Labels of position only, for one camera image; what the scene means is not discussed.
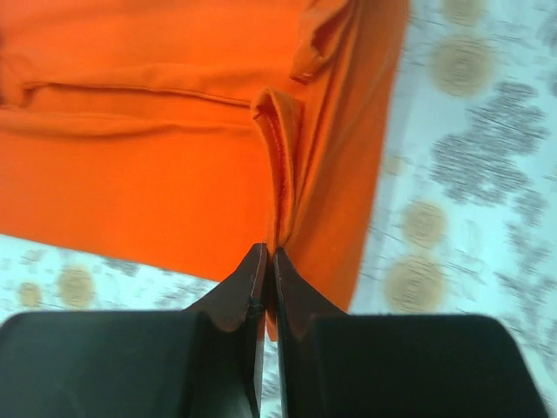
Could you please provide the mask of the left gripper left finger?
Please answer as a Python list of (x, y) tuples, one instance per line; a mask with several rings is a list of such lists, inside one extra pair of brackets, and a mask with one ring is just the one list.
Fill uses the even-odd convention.
[(19, 313), (1, 328), (4, 417), (257, 417), (267, 249), (183, 310)]

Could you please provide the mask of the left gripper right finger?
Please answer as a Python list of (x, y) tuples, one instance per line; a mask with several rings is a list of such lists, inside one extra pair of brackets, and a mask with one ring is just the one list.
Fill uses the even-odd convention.
[(275, 253), (286, 417), (545, 417), (516, 342), (478, 314), (350, 315)]

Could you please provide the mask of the orange t shirt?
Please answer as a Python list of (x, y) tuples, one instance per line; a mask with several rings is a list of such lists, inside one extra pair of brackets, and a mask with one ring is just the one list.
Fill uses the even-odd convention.
[(4, 1), (1, 231), (350, 305), (407, 1)]

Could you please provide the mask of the floral table mat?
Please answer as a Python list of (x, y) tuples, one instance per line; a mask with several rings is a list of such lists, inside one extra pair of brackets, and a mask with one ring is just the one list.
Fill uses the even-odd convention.
[[(496, 319), (553, 417), (556, 196), (541, 177), (556, 170), (556, 101), (540, 95), (533, 57), (556, 47), (556, 4), (407, 2), (356, 287), (338, 309)], [(287, 251), (256, 244), (267, 249), (257, 417), (286, 417), (273, 260)], [(183, 310), (240, 262), (215, 281), (1, 231), (1, 328), (23, 313)]]

